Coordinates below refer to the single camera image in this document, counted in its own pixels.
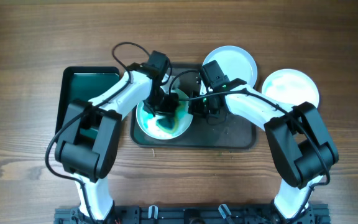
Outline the white plate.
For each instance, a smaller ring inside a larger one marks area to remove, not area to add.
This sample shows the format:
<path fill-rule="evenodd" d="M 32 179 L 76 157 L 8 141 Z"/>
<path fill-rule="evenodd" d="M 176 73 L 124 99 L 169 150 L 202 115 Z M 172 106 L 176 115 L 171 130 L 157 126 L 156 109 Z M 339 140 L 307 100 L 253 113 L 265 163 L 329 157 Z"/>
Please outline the white plate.
<path fill-rule="evenodd" d="M 271 73 L 263 82 L 261 92 L 271 99 L 292 105 L 307 101 L 317 108 L 320 101 L 315 82 L 305 73 L 290 68 Z"/>
<path fill-rule="evenodd" d="M 146 112 L 144 103 L 140 102 L 136 107 L 135 117 L 146 135 L 159 140 L 169 140 L 179 137 L 190 127 L 193 116 L 188 113 L 188 108 L 187 101 L 179 101 L 173 116 L 153 116 Z"/>

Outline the light blue plate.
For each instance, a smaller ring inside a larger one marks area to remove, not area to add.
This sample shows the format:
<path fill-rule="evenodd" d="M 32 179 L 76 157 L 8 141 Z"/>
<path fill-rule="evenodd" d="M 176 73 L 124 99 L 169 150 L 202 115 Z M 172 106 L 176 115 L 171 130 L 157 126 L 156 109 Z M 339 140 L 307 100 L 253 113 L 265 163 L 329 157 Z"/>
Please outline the light blue plate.
<path fill-rule="evenodd" d="M 203 65 L 213 60 L 217 61 L 223 74 L 227 75 L 230 81 L 239 78 L 251 87 L 255 86 L 257 82 L 257 64 L 246 50 L 233 45 L 218 47 L 207 55 Z"/>

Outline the green yellow sponge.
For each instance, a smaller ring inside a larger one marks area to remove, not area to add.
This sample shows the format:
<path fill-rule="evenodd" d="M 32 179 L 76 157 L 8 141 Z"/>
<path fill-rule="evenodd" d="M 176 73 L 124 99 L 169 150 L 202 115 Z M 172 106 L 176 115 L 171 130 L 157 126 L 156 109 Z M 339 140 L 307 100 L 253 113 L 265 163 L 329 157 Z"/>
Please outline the green yellow sponge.
<path fill-rule="evenodd" d="M 156 120 L 156 125 L 166 133 L 174 133 L 179 127 L 179 122 L 174 116 L 163 116 Z"/>

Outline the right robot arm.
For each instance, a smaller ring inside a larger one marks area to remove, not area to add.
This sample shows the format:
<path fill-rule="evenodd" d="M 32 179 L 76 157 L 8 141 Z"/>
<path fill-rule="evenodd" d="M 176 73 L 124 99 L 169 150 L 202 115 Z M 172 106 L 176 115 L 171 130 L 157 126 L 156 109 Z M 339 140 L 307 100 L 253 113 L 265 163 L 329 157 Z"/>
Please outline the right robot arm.
<path fill-rule="evenodd" d="M 339 160 L 318 109 L 307 101 L 291 105 L 273 100 L 246 81 L 229 78 L 215 60 L 204 64 L 200 75 L 207 93 L 192 96 L 190 104 L 218 102 L 229 113 L 265 131 L 275 168 L 282 178 L 273 205 L 282 221 L 296 222 L 307 212 L 314 189 L 330 183 L 329 170 Z"/>

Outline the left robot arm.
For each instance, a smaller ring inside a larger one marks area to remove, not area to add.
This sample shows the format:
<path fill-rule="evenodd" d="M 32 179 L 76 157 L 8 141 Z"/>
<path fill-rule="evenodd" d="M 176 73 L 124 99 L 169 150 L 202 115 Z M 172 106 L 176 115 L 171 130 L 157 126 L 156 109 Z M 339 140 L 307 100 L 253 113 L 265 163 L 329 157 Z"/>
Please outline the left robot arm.
<path fill-rule="evenodd" d="M 152 116 L 173 125 L 178 97 L 162 90 L 171 63 L 157 51 L 145 63 L 133 63 L 124 76 L 99 96 L 75 99 L 68 106 L 61 128 L 48 145 L 66 172 L 62 177 L 76 183 L 77 208 L 85 223 L 109 223 L 114 211 L 106 176 L 116 160 L 122 120 L 143 102 Z"/>

